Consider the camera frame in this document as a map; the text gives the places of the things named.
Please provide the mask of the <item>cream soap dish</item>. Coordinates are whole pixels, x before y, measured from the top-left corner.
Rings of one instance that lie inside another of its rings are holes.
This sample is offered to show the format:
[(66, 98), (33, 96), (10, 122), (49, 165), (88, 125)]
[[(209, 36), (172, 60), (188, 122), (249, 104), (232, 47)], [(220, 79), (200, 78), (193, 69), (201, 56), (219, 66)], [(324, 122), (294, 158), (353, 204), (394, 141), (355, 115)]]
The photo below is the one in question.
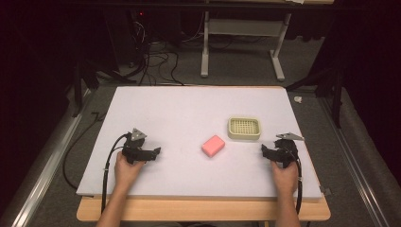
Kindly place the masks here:
[(258, 140), (261, 135), (259, 120), (251, 117), (231, 117), (228, 136), (235, 140)]

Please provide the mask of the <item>person's left hand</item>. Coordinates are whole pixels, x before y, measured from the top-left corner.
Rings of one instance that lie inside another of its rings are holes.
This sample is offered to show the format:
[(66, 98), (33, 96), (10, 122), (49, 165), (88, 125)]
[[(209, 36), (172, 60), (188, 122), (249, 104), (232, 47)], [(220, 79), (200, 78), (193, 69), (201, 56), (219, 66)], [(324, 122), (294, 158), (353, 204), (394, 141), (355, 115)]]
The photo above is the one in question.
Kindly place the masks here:
[(121, 151), (117, 153), (115, 166), (114, 166), (114, 176), (115, 176), (115, 186), (114, 189), (120, 192), (127, 193), (134, 182), (136, 181), (141, 168), (145, 165), (144, 161), (137, 162), (135, 164), (130, 164), (127, 158), (122, 154)]

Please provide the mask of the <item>pink sponge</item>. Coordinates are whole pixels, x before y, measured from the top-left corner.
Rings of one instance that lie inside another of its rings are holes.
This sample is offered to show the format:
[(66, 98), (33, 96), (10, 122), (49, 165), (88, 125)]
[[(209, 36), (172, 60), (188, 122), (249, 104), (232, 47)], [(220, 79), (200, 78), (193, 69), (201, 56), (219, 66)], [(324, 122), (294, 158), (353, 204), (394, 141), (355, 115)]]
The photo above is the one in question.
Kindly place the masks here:
[(225, 142), (217, 135), (214, 135), (201, 146), (201, 150), (208, 157), (213, 157), (220, 152), (224, 146)]

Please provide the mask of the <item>black stand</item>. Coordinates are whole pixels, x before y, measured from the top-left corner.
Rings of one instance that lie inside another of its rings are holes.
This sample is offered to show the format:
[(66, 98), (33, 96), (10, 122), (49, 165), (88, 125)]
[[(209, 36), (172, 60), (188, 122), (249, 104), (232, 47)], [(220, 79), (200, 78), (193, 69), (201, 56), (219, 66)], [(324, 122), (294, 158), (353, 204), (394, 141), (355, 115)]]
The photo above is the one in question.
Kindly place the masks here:
[(327, 68), (290, 84), (286, 87), (286, 90), (293, 91), (303, 86), (316, 85), (316, 97), (332, 97), (331, 116), (336, 127), (339, 128), (342, 83), (342, 71), (335, 68)]
[(108, 69), (94, 61), (84, 60), (78, 61), (73, 72), (73, 88), (74, 88), (74, 111), (72, 116), (77, 117), (83, 110), (83, 89), (85, 84), (90, 91), (94, 91), (99, 87), (97, 73), (103, 73), (111, 79), (119, 82), (134, 84), (135, 80), (125, 78), (112, 69)]

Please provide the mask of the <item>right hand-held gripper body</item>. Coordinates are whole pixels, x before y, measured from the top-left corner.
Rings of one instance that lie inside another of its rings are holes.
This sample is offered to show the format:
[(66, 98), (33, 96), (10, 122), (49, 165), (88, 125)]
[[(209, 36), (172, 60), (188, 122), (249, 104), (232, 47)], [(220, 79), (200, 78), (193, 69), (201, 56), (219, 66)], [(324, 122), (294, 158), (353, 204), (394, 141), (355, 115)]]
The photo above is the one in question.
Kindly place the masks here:
[(295, 145), (295, 140), (304, 141), (304, 137), (292, 132), (279, 133), (276, 135), (277, 140), (274, 142), (278, 151), (284, 154), (284, 159), (281, 161), (283, 168), (289, 166), (291, 162), (299, 160), (298, 149)]

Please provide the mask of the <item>person's right hand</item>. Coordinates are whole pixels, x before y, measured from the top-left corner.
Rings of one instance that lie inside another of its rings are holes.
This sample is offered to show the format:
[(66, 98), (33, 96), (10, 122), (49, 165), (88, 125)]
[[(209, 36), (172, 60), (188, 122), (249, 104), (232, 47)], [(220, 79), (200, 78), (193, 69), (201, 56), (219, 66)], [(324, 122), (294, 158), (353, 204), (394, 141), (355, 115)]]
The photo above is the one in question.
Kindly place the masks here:
[(292, 197), (297, 190), (298, 182), (298, 168), (296, 164), (290, 163), (286, 168), (281, 168), (274, 161), (271, 161), (270, 164), (278, 197)]

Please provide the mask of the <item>white foam mat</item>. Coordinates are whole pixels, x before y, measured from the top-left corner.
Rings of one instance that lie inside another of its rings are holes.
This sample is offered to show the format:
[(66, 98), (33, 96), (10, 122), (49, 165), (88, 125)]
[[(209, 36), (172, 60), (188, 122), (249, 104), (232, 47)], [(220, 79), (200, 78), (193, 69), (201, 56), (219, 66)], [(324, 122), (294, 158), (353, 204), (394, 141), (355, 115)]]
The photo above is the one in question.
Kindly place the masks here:
[[(259, 120), (258, 140), (228, 136), (231, 117)], [(119, 87), (96, 139), (78, 187), (80, 195), (110, 193), (122, 135), (138, 129), (145, 149), (161, 148), (130, 193), (138, 197), (273, 200), (271, 167), (261, 145), (271, 148), (279, 133), (299, 134), (287, 91), (282, 87)], [(217, 135), (224, 148), (208, 157), (201, 146)]]

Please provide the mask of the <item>metal rail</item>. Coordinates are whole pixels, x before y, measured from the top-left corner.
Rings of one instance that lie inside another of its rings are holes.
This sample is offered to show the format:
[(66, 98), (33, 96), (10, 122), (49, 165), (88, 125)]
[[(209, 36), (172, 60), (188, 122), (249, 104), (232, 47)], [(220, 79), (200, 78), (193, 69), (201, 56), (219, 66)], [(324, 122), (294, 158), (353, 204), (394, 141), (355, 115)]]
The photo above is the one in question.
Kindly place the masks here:
[(375, 227), (390, 227), (390, 224), (385, 217), (382, 208), (378, 204), (377, 197), (375, 196), (374, 190), (369, 185), (365, 175), (363, 174), (357, 159), (355, 158), (342, 130), (336, 125), (332, 119), (331, 108), (329, 102), (325, 98), (318, 99), (323, 112), (328, 119), (333, 132), (336, 135), (338, 142), (340, 143), (340, 153), (344, 159), (345, 165), (349, 169), (351, 177), (357, 188), (358, 194), (360, 195), (372, 222)]
[(35, 184), (32, 185), (28, 196), (25, 199), (18, 215), (11, 224), (11, 227), (27, 227), (40, 203), (42, 202), (47, 189), (51, 185), (57, 172), (61, 160), (64, 157), (67, 148), (73, 138), (73, 135), (82, 118), (82, 113), (76, 116), (68, 116), (65, 120), (65, 127), (60, 130), (60, 136), (52, 139), (55, 146), (50, 149), (50, 155), (45, 161), (45, 165), (40, 171), (40, 175), (36, 178)]

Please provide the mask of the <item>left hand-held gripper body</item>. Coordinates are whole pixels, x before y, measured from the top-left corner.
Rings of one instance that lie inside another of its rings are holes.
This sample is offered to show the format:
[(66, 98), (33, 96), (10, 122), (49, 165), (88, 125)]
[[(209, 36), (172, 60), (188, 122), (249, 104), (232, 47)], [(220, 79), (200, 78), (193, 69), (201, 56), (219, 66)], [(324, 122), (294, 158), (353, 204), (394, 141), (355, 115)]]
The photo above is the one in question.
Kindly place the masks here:
[(122, 154), (126, 157), (129, 164), (133, 164), (135, 161), (149, 160), (148, 154), (142, 150), (146, 137), (143, 132), (137, 129), (133, 129), (132, 132), (126, 135)]

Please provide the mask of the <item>white desk frame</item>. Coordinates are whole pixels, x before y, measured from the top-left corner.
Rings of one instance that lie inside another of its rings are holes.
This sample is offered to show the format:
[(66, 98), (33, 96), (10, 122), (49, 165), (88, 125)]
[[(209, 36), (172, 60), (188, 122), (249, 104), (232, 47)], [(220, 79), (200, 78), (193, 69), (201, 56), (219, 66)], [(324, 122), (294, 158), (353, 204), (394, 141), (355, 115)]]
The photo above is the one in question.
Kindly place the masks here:
[(233, 36), (259, 36), (276, 37), (277, 45), (269, 51), (270, 60), (278, 81), (284, 81), (285, 75), (279, 60), (285, 36), (288, 31), (291, 13), (287, 13), (282, 21), (255, 21), (236, 19), (211, 19), (209, 12), (204, 13), (203, 22), (203, 48), (201, 53), (200, 76), (207, 78), (209, 75), (209, 36), (233, 35)]

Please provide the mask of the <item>wooden table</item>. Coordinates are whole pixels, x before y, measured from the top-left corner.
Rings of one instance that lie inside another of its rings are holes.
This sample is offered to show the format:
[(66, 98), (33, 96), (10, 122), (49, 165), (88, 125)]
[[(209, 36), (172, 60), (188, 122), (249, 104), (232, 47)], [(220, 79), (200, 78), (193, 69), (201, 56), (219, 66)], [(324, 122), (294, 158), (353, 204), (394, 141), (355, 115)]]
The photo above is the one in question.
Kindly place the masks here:
[[(101, 198), (84, 197), (78, 206), (77, 219), (97, 221)], [(126, 201), (122, 219), (127, 221), (267, 221), (275, 220), (276, 201), (218, 201), (137, 199)], [(324, 221), (331, 217), (325, 197), (303, 201), (299, 213), (302, 221)]]

